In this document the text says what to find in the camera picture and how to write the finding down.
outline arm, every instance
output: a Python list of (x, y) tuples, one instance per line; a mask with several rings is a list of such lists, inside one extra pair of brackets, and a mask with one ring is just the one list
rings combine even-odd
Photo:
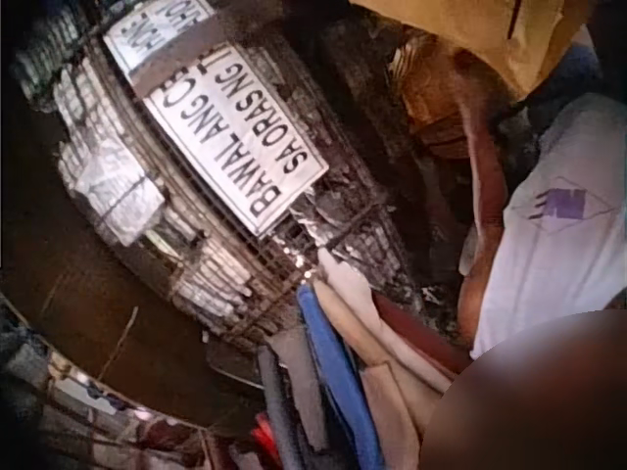
[(456, 57), (454, 92), (468, 141), (478, 234), (474, 262), (461, 285), (458, 300), (459, 332), (469, 347), (474, 341), (483, 295), (503, 236), (503, 208), (507, 198), (499, 150), (488, 129), (489, 102), (494, 96), (488, 84), (494, 79), (486, 72), (481, 73), (482, 67), (487, 68), (476, 59)]

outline white t-shirt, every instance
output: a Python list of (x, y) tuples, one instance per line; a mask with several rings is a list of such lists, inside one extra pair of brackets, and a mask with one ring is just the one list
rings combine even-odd
[(530, 326), (604, 308), (627, 286), (627, 108), (588, 94), (541, 139), (504, 212), (471, 356)]

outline rusty metal grating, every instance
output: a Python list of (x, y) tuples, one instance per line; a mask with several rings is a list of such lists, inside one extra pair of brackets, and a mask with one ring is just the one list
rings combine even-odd
[[(178, 308), (245, 351), (299, 321), (294, 293), (313, 274), (320, 246), (418, 312), (421, 299), (385, 194), (281, 34), (267, 30), (242, 51), (268, 86), (280, 87), (330, 170), (259, 240), (190, 167), (104, 47), (102, 32), (128, 9), (116, 5), (95, 22), (72, 6), (68, 18), (77, 34), (69, 43), (60, 33), (67, 25), (48, 19), (45, 27), (54, 33), (46, 40), (53, 44), (43, 50), (31, 41), (16, 70), (31, 56), (34, 64), (47, 65), (19, 71), (16, 77), (33, 106), (60, 113), (68, 139), (60, 145), (59, 171), (122, 262)], [(69, 52), (46, 62), (56, 40), (61, 41), (58, 50)], [(112, 146), (113, 158), (98, 157)]]

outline blue fabric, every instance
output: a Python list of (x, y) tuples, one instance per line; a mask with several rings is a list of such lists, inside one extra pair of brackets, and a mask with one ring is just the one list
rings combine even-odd
[(382, 470), (385, 465), (376, 429), (344, 347), (324, 315), (311, 286), (301, 286), (297, 298), (322, 378), (353, 433), (360, 468)]

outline white sign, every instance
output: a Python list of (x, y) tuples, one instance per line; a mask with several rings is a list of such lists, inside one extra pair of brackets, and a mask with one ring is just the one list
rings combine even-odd
[(256, 236), (328, 170), (233, 46), (181, 70), (144, 104)]
[(114, 24), (104, 39), (128, 76), (153, 52), (214, 13), (204, 0), (155, 0)]

